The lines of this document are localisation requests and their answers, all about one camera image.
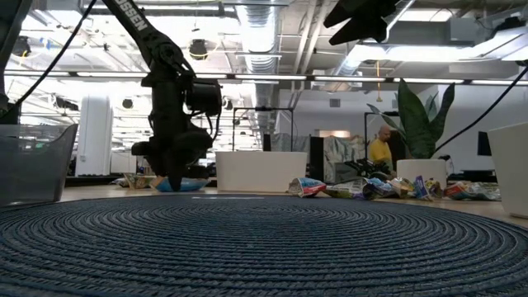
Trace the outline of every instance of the column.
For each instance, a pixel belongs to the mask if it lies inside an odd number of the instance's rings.
[[[108,94],[82,99],[75,176],[109,175],[114,113]]]

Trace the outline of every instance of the clear plastic bin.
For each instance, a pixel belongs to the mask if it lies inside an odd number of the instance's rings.
[[[59,201],[77,125],[0,125],[0,206]]]

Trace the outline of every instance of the floor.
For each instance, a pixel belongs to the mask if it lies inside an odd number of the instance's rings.
[[[242,194],[234,192],[218,192],[215,188],[205,188],[197,192],[201,194]],[[130,190],[119,186],[82,186],[65,188],[62,201],[73,201],[83,199],[113,198],[126,196],[151,196],[164,195],[150,189]],[[276,193],[258,193],[258,195],[277,195]],[[438,207],[446,210],[457,210],[473,215],[482,215],[492,219],[499,219],[512,224],[518,224],[528,228],[528,219],[516,218],[507,214],[502,208],[500,202],[490,201],[456,201],[444,198],[434,202],[420,200],[400,200],[400,199],[380,199],[380,202],[404,203],[410,205],[423,205],[429,207]]]

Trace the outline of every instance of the rug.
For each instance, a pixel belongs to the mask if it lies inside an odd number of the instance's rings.
[[[0,211],[4,296],[513,296],[528,231],[431,207],[150,196]]]

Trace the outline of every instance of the person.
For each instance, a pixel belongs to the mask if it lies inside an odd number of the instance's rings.
[[[370,145],[370,160],[379,164],[385,163],[389,170],[393,170],[393,156],[390,153],[389,144],[387,141],[390,139],[390,127],[382,125],[379,128],[378,138]]]

